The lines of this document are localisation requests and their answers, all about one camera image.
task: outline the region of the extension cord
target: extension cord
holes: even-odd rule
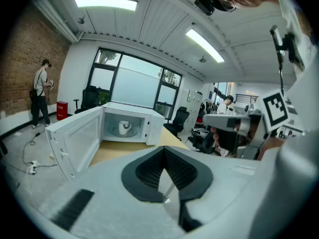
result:
[[[36,174],[35,168],[36,168],[36,166],[30,165],[28,170],[27,170],[28,174],[32,174],[32,175]]]
[[[41,166],[41,164],[38,161],[36,161],[36,160],[33,160],[31,162],[31,165],[34,166],[34,167]]]

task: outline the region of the white mug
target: white mug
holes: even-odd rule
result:
[[[132,125],[128,121],[120,121],[119,122],[119,133],[125,135],[131,129]]]

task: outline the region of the open microwave door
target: open microwave door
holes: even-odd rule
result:
[[[103,108],[75,114],[46,128],[55,160],[66,180],[85,172],[101,143]]]

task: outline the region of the window frame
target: window frame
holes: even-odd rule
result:
[[[120,54],[120,59],[119,59],[119,62],[118,62],[118,64],[117,64],[117,66],[103,65],[103,64],[96,63],[95,61],[96,61],[96,59],[97,59],[97,57],[98,57],[98,55],[99,55],[99,51],[100,51],[100,50],[111,51],[111,52],[115,52],[115,53]],[[109,71],[114,71],[113,78],[112,78],[112,82],[111,82],[111,86],[110,86],[110,90],[104,90],[104,89],[101,89],[101,88],[97,88],[97,91],[98,91],[98,92],[110,93],[110,100],[112,100],[112,93],[113,93],[114,83],[115,83],[116,76],[117,76],[117,73],[118,73],[118,70],[119,70],[119,67],[120,67],[120,64],[121,64],[121,61],[122,61],[123,56],[133,57],[133,58],[136,58],[136,59],[145,61],[145,62],[147,62],[147,63],[153,64],[153,65],[156,65],[156,66],[162,68],[161,76],[160,76],[160,78],[159,78],[158,91],[157,91],[157,94],[156,94],[156,97],[155,97],[155,101],[154,101],[154,105],[153,105],[153,110],[155,111],[156,104],[171,107],[168,118],[165,118],[166,120],[170,120],[171,117],[172,117],[172,114],[173,114],[175,105],[176,105],[176,100],[177,100],[177,96],[178,96],[178,92],[179,92],[179,88],[180,88],[180,84],[181,84],[183,75],[180,74],[180,73],[178,73],[178,72],[175,72],[174,70],[169,69],[169,68],[167,68],[167,67],[165,67],[165,66],[162,66],[162,65],[160,65],[160,64],[154,63],[154,62],[149,61],[149,60],[147,60],[147,59],[144,59],[144,58],[141,58],[141,57],[138,57],[138,56],[135,56],[135,55],[132,55],[132,54],[123,52],[123,51],[117,51],[117,50],[112,50],[112,49],[107,49],[107,48],[99,47],[98,50],[97,50],[97,52],[96,52],[96,55],[95,55],[95,57],[94,57],[94,61],[93,61],[93,64],[92,64],[92,67],[91,67],[91,71],[90,71],[90,74],[89,74],[89,79],[88,79],[87,86],[91,86],[91,85],[90,85],[90,84],[91,84],[91,80],[92,80],[92,77],[93,77],[94,69],[95,69],[96,67],[98,67],[98,68],[100,68],[100,69],[105,69],[105,70],[109,70]],[[168,71],[170,71],[170,72],[172,72],[172,73],[177,74],[177,75],[180,76],[180,80],[179,80],[178,86],[175,86],[175,85],[173,85],[173,84],[170,84],[170,83],[167,83],[167,82],[164,82],[164,81],[163,81],[163,76],[164,76],[165,70],[168,70]],[[159,102],[159,101],[158,101],[158,98],[159,98],[159,95],[160,95],[160,88],[161,88],[162,85],[176,90],[175,97],[174,97],[174,102],[173,102],[172,105],[169,105],[169,104],[162,103],[162,102]]]
[[[164,76],[164,71],[165,70],[168,70],[168,71],[180,76],[180,80],[179,80],[178,86],[175,86],[173,84],[170,84],[170,83],[167,83],[167,82],[163,81],[163,76]],[[173,115],[182,77],[183,77],[182,74],[179,74],[179,73],[177,73],[177,72],[175,72],[175,71],[173,71],[173,70],[171,70],[171,69],[169,69],[167,67],[163,67],[163,70],[162,70],[161,76],[160,76],[158,92],[156,94],[156,98],[155,98],[155,102],[154,102],[154,106],[153,106],[153,110],[155,111],[156,104],[171,107],[169,115],[168,115],[168,118],[165,118],[166,120],[171,120],[171,117]],[[162,86],[166,86],[166,87],[169,87],[169,88],[172,88],[172,89],[176,90],[175,97],[174,97],[174,102],[173,102],[172,105],[158,101],[159,100],[159,96],[160,96],[160,89],[161,89]]]

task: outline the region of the black pants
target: black pants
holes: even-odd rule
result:
[[[32,124],[38,125],[39,122],[39,111],[41,110],[43,118],[46,124],[50,124],[50,119],[48,116],[48,106],[46,105],[45,96],[37,97],[37,102],[32,103],[31,113],[32,113]]]

